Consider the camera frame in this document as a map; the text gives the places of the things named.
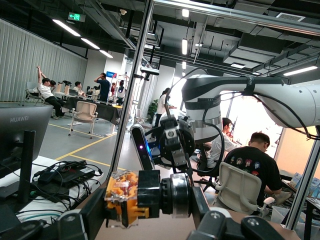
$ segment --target blue sign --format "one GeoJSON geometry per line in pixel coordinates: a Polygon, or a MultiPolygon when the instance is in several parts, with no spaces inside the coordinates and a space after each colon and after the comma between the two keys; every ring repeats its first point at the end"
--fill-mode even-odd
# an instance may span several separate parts
{"type": "Polygon", "coordinates": [[[108,78],[116,78],[117,77],[117,74],[116,73],[114,73],[114,72],[111,72],[111,71],[107,71],[106,72],[106,76],[108,77],[108,78]]]}

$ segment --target potted plant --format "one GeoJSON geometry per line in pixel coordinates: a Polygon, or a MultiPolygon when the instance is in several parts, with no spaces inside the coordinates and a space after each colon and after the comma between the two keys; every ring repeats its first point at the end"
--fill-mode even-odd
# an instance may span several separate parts
{"type": "Polygon", "coordinates": [[[153,100],[153,102],[149,105],[148,115],[150,116],[150,124],[152,124],[153,117],[157,112],[158,100],[159,99],[153,100]]]}

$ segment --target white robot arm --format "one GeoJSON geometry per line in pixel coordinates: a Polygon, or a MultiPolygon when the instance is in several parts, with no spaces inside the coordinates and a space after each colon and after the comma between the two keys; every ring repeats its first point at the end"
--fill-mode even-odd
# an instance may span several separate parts
{"type": "Polygon", "coordinates": [[[220,92],[238,91],[246,96],[257,96],[271,119],[279,126],[300,128],[320,124],[320,85],[289,86],[279,77],[215,77],[194,75],[182,88],[182,99],[188,122],[198,143],[211,141],[218,131],[203,124],[205,121],[222,129],[220,92]],[[296,116],[283,104],[296,113],[296,116]]]}

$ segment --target gray curtain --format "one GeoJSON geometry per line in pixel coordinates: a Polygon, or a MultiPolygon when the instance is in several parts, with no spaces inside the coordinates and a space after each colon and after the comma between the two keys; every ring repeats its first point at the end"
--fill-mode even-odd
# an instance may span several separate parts
{"type": "Polygon", "coordinates": [[[0,19],[0,101],[19,102],[26,82],[37,82],[36,66],[58,82],[83,82],[87,59],[0,19]]]}
{"type": "Polygon", "coordinates": [[[154,91],[156,89],[158,82],[158,76],[152,75],[150,81],[144,81],[144,86],[140,93],[140,100],[138,108],[140,109],[141,117],[147,117],[148,108],[151,102],[153,101],[152,96],[154,95],[154,91]]]}

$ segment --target air vent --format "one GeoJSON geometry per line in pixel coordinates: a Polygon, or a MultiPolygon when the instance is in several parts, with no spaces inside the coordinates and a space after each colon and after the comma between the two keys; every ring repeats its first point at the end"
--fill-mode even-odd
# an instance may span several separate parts
{"type": "Polygon", "coordinates": [[[305,19],[306,17],[281,12],[276,16],[276,18],[288,19],[288,20],[300,22],[302,19],[305,19]]]}

